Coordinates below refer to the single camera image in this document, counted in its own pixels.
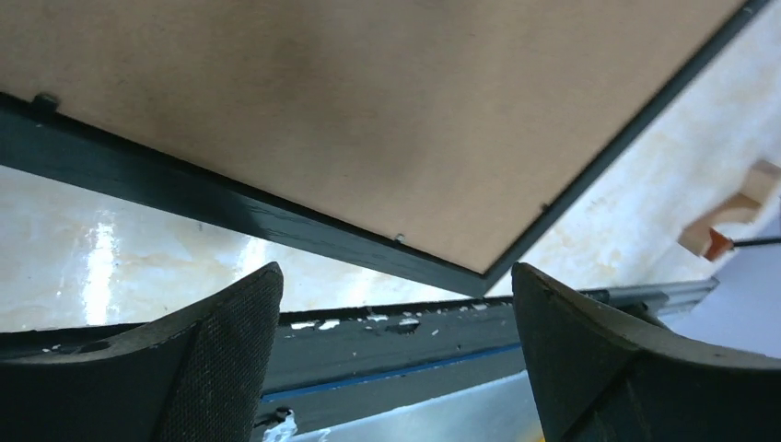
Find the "black picture frame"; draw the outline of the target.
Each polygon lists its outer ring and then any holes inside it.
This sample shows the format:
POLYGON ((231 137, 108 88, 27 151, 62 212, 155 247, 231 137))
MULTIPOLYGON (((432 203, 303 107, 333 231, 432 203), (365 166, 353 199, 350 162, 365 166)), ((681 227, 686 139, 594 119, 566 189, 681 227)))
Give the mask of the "black picture frame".
POLYGON ((1 163, 64 184, 394 277, 483 297, 766 9, 744 1, 484 272, 416 250, 63 115, 49 93, 1 96, 1 163))

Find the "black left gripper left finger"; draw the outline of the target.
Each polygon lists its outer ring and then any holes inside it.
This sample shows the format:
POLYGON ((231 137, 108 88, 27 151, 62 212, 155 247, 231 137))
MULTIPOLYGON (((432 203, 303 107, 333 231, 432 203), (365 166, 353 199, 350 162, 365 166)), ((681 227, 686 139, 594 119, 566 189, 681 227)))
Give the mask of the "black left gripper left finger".
POLYGON ((157 320, 1 336, 5 441, 247 441, 280 315, 271 262, 157 320))

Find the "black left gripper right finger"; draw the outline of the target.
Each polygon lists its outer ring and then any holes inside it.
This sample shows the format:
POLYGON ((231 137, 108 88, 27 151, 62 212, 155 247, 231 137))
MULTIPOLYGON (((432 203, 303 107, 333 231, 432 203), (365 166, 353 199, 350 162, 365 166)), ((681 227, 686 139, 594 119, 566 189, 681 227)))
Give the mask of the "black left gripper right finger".
POLYGON ((780 362, 686 338, 512 268, 514 312, 548 441, 776 441, 780 362))

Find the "brown frame backing board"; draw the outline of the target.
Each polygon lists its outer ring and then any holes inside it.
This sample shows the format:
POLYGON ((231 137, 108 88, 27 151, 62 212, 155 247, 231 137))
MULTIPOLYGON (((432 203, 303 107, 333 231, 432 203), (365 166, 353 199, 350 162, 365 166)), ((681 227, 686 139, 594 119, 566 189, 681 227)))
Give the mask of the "brown frame backing board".
POLYGON ((483 272, 736 1, 5 1, 1 88, 483 272))

